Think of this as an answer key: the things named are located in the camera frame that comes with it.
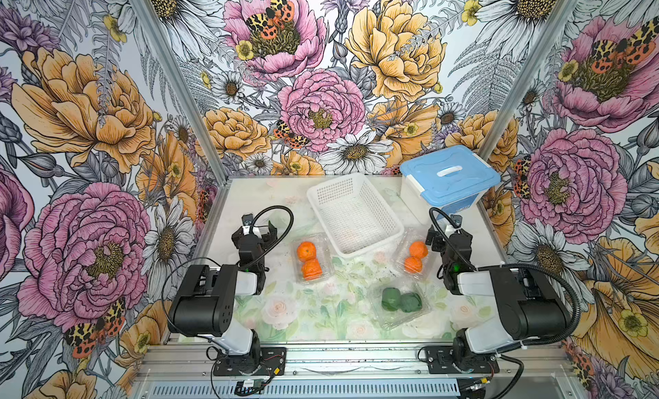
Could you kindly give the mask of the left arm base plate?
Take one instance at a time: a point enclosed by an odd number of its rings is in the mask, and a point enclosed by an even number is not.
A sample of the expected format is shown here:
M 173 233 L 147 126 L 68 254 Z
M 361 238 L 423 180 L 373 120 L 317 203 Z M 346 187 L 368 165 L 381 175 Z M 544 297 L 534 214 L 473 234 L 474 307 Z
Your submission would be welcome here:
M 285 347 L 252 349 L 246 355 L 221 356 L 212 368 L 214 377 L 269 377 L 285 373 L 288 350 Z

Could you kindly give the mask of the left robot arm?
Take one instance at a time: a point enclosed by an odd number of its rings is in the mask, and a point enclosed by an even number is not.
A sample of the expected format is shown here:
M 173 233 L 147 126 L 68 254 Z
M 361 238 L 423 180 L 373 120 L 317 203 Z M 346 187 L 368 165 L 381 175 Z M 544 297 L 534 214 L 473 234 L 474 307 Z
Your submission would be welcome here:
M 192 265 L 187 269 L 168 313 L 168 329 L 186 337 L 199 337 L 221 349 L 218 372 L 257 371 L 263 362 L 257 332 L 233 319 L 238 296 L 259 295 L 266 280 L 264 254 L 278 239 L 268 223 L 242 227 L 232 235 L 238 250 L 236 265 Z

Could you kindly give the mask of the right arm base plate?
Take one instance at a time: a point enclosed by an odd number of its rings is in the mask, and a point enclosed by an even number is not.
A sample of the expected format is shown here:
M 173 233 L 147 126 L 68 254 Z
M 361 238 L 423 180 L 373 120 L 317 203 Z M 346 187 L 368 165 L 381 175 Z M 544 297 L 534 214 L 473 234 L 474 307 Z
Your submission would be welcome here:
M 496 374 L 499 364 L 492 354 L 458 354 L 448 345 L 430 345 L 420 349 L 419 359 L 427 364 L 430 374 L 463 375 Z

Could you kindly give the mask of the clear clamshell container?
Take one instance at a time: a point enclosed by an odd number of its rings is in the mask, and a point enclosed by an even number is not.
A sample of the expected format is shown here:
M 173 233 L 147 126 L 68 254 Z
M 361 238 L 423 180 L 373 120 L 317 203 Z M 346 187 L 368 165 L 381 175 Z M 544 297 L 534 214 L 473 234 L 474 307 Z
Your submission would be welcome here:
M 437 256 L 427 244 L 427 230 L 407 228 L 393 254 L 392 263 L 404 277 L 423 281 L 434 268 Z
M 331 245 L 325 234 L 312 234 L 294 239 L 290 253 L 298 283 L 314 284 L 328 280 L 335 273 Z

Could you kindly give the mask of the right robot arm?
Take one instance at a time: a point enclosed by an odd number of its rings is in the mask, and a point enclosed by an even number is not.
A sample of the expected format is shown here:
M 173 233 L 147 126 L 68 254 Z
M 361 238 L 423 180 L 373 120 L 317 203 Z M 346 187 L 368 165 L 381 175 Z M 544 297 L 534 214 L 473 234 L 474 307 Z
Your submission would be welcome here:
M 451 364 L 460 372 L 471 363 L 526 346 L 559 342 L 580 320 L 580 302 L 574 288 L 553 272 L 524 263 L 476 267 L 470 263 L 473 236 L 462 229 L 447 235 L 434 225 L 427 244 L 441 256 L 438 278 L 447 291 L 461 296 L 488 296 L 496 314 L 489 320 L 459 330 L 449 350 Z

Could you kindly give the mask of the white perforated plastic basket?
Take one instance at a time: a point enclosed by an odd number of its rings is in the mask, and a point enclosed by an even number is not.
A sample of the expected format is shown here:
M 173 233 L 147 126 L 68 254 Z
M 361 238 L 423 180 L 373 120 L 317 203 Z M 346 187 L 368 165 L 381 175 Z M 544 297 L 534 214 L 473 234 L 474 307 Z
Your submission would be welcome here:
M 315 185 L 307 190 L 307 199 L 341 258 L 372 253 L 403 235 L 402 222 L 363 174 Z

